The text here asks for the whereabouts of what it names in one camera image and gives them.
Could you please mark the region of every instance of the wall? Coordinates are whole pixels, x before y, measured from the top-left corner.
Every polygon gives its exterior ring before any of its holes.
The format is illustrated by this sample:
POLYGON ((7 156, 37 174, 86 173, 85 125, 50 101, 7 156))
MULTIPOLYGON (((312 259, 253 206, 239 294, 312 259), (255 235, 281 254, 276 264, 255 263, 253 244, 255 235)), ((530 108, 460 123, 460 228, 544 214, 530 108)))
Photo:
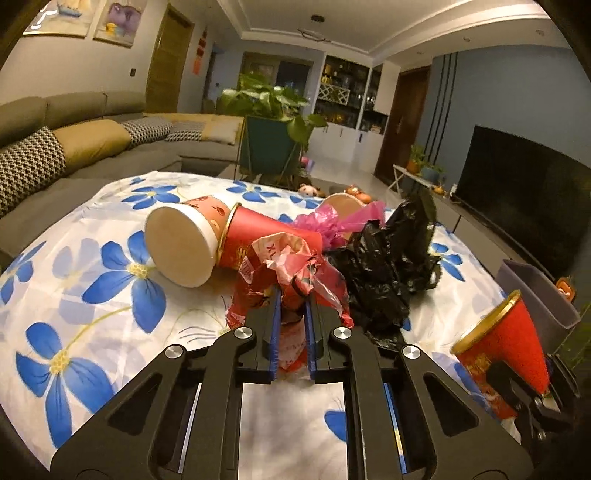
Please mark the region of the wall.
MULTIPOLYGON (((106 0, 100 3, 102 11, 106 0)), ((205 0, 171 0, 170 3, 195 23, 181 83, 178 110, 198 112, 209 55, 215 39, 210 28, 202 70, 192 72, 197 43, 205 27, 205 0)), ((82 38, 29 35, 21 38, 0 70, 0 103, 24 96, 50 96, 90 90, 145 92, 148 69, 167 0, 148 0, 134 45, 125 48, 93 41, 99 15, 82 38), (129 71, 137 70, 135 77, 129 71)))
MULTIPOLYGON (((453 83, 448 81, 442 124, 453 83)), ((425 145, 435 109, 443 57, 434 59, 417 143, 425 145)), ((443 86, 447 71, 444 72, 443 86)), ((435 124, 439 116, 437 108, 435 124)), ((435 139, 436 164, 450 187, 460 179, 475 125, 519 135, 591 167, 591 83, 571 50, 541 46, 490 47, 457 54, 449 118, 435 139)), ((578 307, 591 299, 591 232, 573 268, 578 307)))
MULTIPOLYGON (((324 66, 324 52, 312 48, 254 40, 239 40, 231 44, 223 53, 217 55, 209 89, 209 98, 211 100, 216 100, 226 88, 236 88, 238 74, 242 65, 242 56, 246 51, 314 62, 308 75, 305 95, 309 102, 312 103, 316 97, 316 90, 324 66)), ((311 111, 311 108, 312 105, 307 107, 304 113, 311 111)))

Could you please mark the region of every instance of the plastic bag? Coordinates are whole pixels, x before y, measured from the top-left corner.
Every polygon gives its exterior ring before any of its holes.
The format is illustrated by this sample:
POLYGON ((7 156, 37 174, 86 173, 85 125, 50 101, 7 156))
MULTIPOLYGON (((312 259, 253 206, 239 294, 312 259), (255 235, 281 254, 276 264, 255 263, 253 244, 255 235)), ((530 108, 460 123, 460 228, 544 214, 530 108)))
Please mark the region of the plastic bag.
POLYGON ((345 247, 326 257, 345 277, 357 325, 374 341, 395 339, 410 312, 412 293, 435 288, 438 257, 428 253, 436 210, 429 192, 405 200, 383 228, 367 222, 345 247))
POLYGON ((320 233, 323 251, 328 251, 345 246, 347 239, 343 234, 360 232, 369 220, 378 220, 383 225, 385 209, 384 202, 372 202, 348 217, 339 219, 334 207, 325 203, 314 212, 298 215, 292 226, 320 233))
POLYGON ((345 279, 323 256, 312 254, 300 237, 282 232, 259 238, 249 247, 238 273, 226 312, 232 329, 244 325, 248 310, 263 305, 270 287, 281 288, 279 366, 283 370, 306 363, 306 333, 300 320, 313 290, 319 303, 339 312, 343 325, 353 326, 345 279))

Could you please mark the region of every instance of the black plastic bag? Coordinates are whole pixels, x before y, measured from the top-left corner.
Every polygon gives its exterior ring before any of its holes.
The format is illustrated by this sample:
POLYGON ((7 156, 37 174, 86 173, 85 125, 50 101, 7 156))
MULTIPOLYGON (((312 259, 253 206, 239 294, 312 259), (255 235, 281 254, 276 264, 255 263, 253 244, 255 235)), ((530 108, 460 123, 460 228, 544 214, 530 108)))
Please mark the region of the black plastic bag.
POLYGON ((353 321, 376 343, 397 342, 411 294, 439 281, 439 258, 428 253, 435 221, 431 194, 421 191, 404 200, 383 228, 367 222, 345 247, 326 253, 347 281, 353 321))

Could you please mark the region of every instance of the blue wall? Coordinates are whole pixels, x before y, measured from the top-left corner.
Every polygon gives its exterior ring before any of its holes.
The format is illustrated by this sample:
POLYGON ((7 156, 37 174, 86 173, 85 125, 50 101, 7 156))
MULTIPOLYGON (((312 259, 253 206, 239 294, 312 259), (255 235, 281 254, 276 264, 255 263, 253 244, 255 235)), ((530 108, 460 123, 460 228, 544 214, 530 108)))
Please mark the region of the blue wall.
MULTIPOLYGON (((520 45, 479 48, 457 54, 456 79, 449 118, 453 66, 445 96, 436 164, 446 172, 446 186, 457 183, 475 125, 533 140, 591 167, 591 83, 571 50, 520 45)), ((417 143, 427 140, 441 79, 443 57, 433 61, 417 143)), ((445 86, 447 71, 443 76, 445 86)), ((443 92, 437 108, 439 117, 443 92)))

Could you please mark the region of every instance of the small potted plant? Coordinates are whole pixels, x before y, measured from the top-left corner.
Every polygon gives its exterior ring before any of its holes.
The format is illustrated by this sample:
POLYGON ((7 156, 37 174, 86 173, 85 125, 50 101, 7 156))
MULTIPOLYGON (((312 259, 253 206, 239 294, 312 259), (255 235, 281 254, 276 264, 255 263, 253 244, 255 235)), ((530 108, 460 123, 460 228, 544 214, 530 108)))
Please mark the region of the small potted plant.
POLYGON ((421 171, 421 167, 423 166, 423 159, 425 158, 425 147, 421 145, 413 145, 410 147, 410 158, 408 159, 408 163, 406 169, 409 173, 416 175, 421 171))
POLYGON ((443 173, 443 169, 433 165, 432 163, 423 163, 421 168, 421 177, 427 181, 430 181, 434 185, 439 183, 439 175, 441 175, 441 173, 443 173))

